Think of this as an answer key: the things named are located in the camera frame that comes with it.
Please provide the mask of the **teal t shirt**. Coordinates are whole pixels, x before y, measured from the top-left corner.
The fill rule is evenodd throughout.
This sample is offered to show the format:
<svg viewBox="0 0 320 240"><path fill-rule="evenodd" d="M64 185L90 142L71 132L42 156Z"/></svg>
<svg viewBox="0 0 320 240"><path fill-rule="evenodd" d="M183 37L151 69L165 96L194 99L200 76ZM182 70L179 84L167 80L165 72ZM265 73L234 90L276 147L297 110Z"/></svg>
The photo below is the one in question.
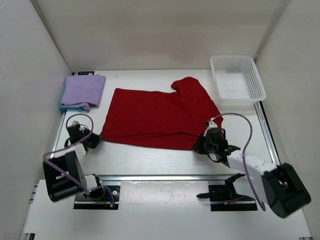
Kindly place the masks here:
<svg viewBox="0 0 320 240"><path fill-rule="evenodd" d="M59 110L61 110L61 111L79 111L79 112L81 112L81 111L84 110L84 108L82 106L78 106L78 105L76 105L76 106L74 106L74 105L71 105L71 106L60 105L59 106Z"/></svg>

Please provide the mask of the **red t shirt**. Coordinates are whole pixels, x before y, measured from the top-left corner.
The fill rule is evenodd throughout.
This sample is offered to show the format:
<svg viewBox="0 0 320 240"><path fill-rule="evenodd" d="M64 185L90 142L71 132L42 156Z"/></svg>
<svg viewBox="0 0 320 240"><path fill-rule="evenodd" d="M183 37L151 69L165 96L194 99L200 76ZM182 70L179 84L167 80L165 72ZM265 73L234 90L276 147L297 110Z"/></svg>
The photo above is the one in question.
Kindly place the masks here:
<svg viewBox="0 0 320 240"><path fill-rule="evenodd" d="M205 123L220 111L193 77L173 92L116 88L101 130L105 141L147 148L192 150Z"/></svg>

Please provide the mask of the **lilac t shirt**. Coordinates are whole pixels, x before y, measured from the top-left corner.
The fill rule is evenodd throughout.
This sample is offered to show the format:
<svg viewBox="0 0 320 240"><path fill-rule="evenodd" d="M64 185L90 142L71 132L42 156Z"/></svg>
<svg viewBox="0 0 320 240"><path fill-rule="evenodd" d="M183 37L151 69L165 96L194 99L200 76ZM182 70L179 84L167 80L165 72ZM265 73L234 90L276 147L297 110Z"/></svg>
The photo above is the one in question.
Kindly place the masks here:
<svg viewBox="0 0 320 240"><path fill-rule="evenodd" d="M82 106L89 111L100 106L106 77L102 75L70 75L66 78L60 106Z"/></svg>

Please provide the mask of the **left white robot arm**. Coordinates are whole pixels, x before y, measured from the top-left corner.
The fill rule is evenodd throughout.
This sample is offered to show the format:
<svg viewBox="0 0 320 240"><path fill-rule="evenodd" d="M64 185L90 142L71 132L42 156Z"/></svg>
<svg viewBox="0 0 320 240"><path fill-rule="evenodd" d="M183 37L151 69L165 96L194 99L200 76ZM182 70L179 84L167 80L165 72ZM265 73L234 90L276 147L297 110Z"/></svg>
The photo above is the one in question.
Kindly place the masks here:
<svg viewBox="0 0 320 240"><path fill-rule="evenodd" d="M81 159L88 151L96 149L103 137L90 133L83 124L74 121L67 128L69 138L61 153L42 163L48 196L52 202L64 200L76 194L87 194L93 200L100 200L105 188L97 177L86 177L81 167Z"/></svg>

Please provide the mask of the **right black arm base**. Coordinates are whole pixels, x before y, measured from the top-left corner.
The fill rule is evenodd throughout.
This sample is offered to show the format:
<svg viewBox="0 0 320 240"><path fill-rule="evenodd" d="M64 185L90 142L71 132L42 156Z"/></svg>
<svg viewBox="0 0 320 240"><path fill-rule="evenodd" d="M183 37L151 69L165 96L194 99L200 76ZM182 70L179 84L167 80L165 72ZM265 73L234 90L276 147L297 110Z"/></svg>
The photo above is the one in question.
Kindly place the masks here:
<svg viewBox="0 0 320 240"><path fill-rule="evenodd" d="M209 185L208 192L196 195L198 199L209 199L211 212L257 211L256 200L236 193L234 182L245 174L237 173L224 181L224 185Z"/></svg>

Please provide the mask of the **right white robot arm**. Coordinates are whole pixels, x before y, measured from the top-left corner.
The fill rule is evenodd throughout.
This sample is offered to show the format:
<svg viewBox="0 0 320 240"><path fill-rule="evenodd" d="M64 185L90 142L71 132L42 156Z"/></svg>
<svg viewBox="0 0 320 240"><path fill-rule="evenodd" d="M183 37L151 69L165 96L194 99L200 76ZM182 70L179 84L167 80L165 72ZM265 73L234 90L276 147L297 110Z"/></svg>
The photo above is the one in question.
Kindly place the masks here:
<svg viewBox="0 0 320 240"><path fill-rule="evenodd" d="M193 145L195 153L215 156L221 163L238 173L227 178L223 185L210 187L197 198L210 199L213 205L223 205L251 198L258 204L268 205L280 218L286 218L311 202L311 196L294 167L288 163L275 165L257 159L238 146L230 145L226 131L209 127Z"/></svg>

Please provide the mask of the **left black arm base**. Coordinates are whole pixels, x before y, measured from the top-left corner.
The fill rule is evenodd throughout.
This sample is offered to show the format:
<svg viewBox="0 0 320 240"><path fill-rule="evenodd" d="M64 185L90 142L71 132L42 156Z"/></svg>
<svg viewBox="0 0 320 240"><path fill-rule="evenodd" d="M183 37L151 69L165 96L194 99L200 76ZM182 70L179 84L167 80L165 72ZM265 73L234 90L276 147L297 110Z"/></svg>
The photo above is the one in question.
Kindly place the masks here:
<svg viewBox="0 0 320 240"><path fill-rule="evenodd" d="M107 186L110 192L101 187L89 195L77 193L74 198L74 210L110 210L119 209L121 182L100 180L101 186Z"/></svg>

